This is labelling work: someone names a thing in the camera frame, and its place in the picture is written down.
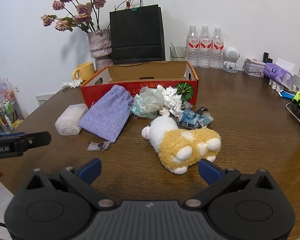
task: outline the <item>wooden table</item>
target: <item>wooden table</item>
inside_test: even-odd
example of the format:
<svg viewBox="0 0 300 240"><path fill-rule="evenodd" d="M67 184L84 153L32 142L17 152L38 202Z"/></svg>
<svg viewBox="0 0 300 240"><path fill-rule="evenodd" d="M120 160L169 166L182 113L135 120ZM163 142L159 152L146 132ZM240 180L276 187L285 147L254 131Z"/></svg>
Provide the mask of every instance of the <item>wooden table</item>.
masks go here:
<svg viewBox="0 0 300 240"><path fill-rule="evenodd" d="M222 138L215 164L236 167L242 173L268 169L296 213L290 239L300 237L300 124L285 110L289 101L271 89L268 80L212 69L197 70L200 84L197 108L209 108L210 128ZM59 91L35 110L16 132L49 131L49 146L29 150L23 157L0 160L0 181L12 192L33 168L46 173L78 167L93 157L102 161L102 174L93 186L116 201L122 199L178 199L184 201L207 185L193 165L184 175L167 171L141 130L150 122L130 117L115 143L106 151L87 151L91 141L103 139L82 130L61 136L54 124L72 104L83 103L80 89Z"/></svg>

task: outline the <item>vase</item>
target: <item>vase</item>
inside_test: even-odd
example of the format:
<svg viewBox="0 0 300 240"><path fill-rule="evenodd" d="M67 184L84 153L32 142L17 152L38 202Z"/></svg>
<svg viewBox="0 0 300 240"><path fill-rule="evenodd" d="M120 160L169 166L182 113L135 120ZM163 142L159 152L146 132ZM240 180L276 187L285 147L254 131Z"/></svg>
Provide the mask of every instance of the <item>vase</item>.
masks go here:
<svg viewBox="0 0 300 240"><path fill-rule="evenodd" d="M110 29L88 33L90 56L95 59L96 70L113 65Z"/></svg>

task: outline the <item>cardboard box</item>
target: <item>cardboard box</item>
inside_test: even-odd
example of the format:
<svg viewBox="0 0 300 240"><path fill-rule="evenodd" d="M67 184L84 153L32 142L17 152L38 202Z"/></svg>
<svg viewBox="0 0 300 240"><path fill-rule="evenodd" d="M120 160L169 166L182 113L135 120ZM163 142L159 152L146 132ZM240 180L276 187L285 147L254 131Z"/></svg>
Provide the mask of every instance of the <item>cardboard box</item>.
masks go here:
<svg viewBox="0 0 300 240"><path fill-rule="evenodd" d="M88 107L97 102L114 85L124 87L134 97L142 87L162 85L178 88L182 100L195 105L199 79L186 61L154 61L125 65L110 65L95 73L81 86Z"/></svg>

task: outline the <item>green pumpkin print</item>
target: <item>green pumpkin print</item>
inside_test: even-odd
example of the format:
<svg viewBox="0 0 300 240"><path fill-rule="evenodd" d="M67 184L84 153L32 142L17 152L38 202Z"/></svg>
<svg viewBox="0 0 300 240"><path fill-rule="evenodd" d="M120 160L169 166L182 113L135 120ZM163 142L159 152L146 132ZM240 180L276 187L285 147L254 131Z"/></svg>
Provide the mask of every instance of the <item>green pumpkin print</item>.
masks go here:
<svg viewBox="0 0 300 240"><path fill-rule="evenodd" d="M177 84L174 88L177 89L177 95L181 95L181 101L189 101L194 94L194 88L187 82Z"/></svg>

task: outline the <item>transparent storage box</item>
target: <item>transparent storage box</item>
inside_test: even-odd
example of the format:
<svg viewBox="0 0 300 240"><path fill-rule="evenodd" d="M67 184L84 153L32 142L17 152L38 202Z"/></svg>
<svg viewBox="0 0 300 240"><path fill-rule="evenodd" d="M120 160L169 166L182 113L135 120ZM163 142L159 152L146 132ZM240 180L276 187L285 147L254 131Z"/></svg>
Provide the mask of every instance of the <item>transparent storage box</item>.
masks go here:
<svg viewBox="0 0 300 240"><path fill-rule="evenodd" d="M245 73L247 73L250 76L255 77L264 77L263 70L265 69L265 66L249 63L247 61L244 62L243 70Z"/></svg>
<svg viewBox="0 0 300 240"><path fill-rule="evenodd" d="M81 131L79 120L88 111L86 104L68 106L56 121L56 128L61 135L76 135Z"/></svg>

